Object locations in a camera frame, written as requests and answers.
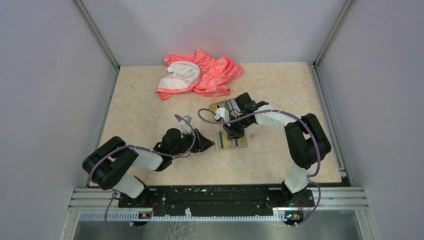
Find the gold credit card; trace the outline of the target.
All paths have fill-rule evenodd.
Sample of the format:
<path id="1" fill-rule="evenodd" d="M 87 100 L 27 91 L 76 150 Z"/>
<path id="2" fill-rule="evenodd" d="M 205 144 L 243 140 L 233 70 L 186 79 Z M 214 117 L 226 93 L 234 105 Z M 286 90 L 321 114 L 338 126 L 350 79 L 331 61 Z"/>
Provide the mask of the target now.
<path id="1" fill-rule="evenodd" d="M 248 147 L 248 141 L 246 138 L 237 138 L 233 139 L 233 148 L 240 149 L 240 148 L 247 148 Z"/>
<path id="2" fill-rule="evenodd" d="M 231 140 L 228 140 L 228 133 L 226 131 L 218 131 L 217 132 L 217 149 L 222 150 L 230 150 L 233 148 L 233 144 Z"/>

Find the cream oval card tray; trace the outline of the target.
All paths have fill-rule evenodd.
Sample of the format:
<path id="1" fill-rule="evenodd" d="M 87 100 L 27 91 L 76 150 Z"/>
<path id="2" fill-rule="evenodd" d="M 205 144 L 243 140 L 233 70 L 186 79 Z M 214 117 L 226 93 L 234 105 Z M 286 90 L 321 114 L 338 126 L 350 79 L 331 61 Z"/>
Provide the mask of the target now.
<path id="1" fill-rule="evenodd" d="M 213 112 L 212 117 L 216 122 L 228 122 L 231 118 L 242 114 L 235 98 L 213 102 L 209 105 L 208 109 Z"/>

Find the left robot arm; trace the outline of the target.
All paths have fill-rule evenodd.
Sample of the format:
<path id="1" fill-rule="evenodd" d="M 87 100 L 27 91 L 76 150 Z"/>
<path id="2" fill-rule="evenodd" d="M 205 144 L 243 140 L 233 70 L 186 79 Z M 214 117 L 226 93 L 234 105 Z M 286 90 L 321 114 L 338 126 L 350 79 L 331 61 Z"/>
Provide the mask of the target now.
<path id="1" fill-rule="evenodd" d="M 85 158 L 82 169 L 102 190 L 124 193 L 136 206 L 144 207 L 150 200 L 149 188 L 127 173 L 131 167 L 161 172 L 174 159 L 202 153 L 214 145 L 197 128 L 189 132 L 170 128 L 153 149 L 147 150 L 131 147 L 121 137 L 114 136 Z"/>

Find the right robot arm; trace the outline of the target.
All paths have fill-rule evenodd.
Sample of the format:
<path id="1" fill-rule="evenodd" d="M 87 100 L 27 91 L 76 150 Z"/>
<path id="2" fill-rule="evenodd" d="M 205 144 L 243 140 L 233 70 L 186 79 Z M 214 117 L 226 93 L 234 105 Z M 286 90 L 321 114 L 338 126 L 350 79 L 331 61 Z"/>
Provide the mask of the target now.
<path id="1" fill-rule="evenodd" d="M 247 92 L 231 99 L 215 113 L 216 120 L 225 120 L 223 128 L 230 140 L 243 137 L 245 129 L 253 124 L 284 134 L 293 160 L 289 175 L 282 182 L 281 199 L 287 206 L 295 206 L 301 200 L 301 192 L 306 189 L 309 179 L 319 173 L 322 160 L 332 150 L 316 115 L 294 115 L 266 101 L 255 102 Z"/>

